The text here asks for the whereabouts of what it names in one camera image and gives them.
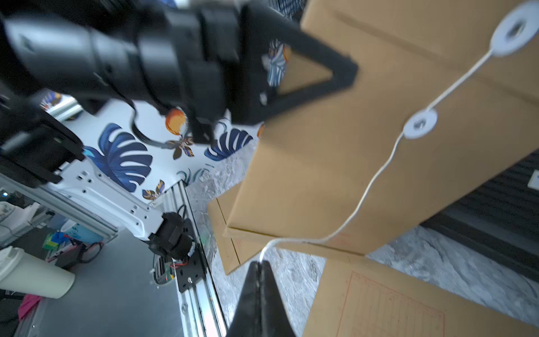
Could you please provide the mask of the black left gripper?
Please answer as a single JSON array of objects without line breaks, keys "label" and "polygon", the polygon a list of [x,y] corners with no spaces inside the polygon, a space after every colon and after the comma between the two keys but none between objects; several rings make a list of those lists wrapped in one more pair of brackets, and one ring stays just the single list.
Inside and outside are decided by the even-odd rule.
[{"label": "black left gripper", "polygon": [[165,5],[139,14],[138,52],[160,110],[187,113],[195,143],[210,143],[239,65],[236,124],[254,125],[354,84],[359,66],[262,4]]}]

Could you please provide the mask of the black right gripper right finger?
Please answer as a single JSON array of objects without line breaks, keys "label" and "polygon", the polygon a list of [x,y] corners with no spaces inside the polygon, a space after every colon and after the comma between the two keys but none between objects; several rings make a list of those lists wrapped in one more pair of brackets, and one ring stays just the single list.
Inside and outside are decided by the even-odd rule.
[{"label": "black right gripper right finger", "polygon": [[296,337],[290,324],[271,265],[263,261],[259,275],[261,336]]}]

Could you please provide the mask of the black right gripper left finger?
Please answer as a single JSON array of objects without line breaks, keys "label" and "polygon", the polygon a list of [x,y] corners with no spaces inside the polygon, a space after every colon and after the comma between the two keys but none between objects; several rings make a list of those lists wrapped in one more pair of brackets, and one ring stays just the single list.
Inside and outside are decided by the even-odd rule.
[{"label": "black right gripper left finger", "polygon": [[252,262],[249,265],[227,336],[261,335],[260,275],[261,264]]}]

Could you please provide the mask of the brown kraft file bag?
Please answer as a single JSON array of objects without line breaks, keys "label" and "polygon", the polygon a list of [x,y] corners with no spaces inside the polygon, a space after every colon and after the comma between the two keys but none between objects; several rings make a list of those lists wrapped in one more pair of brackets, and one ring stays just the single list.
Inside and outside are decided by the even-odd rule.
[{"label": "brown kraft file bag", "polygon": [[263,245],[259,242],[250,242],[225,236],[227,222],[237,199],[240,186],[240,183],[235,185],[223,195],[211,200],[207,206],[222,267],[226,275],[229,275],[244,265],[248,260],[259,254],[263,248]]}]

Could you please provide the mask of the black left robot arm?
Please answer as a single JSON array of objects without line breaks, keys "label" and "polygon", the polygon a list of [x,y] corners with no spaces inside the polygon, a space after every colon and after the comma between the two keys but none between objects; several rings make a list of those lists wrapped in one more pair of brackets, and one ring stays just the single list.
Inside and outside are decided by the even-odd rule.
[{"label": "black left robot arm", "polygon": [[176,213],[161,213],[129,188],[150,173],[154,141],[139,129],[104,136],[97,152],[41,108],[47,91],[97,113],[119,99],[180,108],[186,136],[164,149],[211,144],[226,112],[254,125],[343,91],[359,68],[258,1],[3,1],[1,174],[66,197],[126,227],[159,256],[188,260],[195,242]]}]

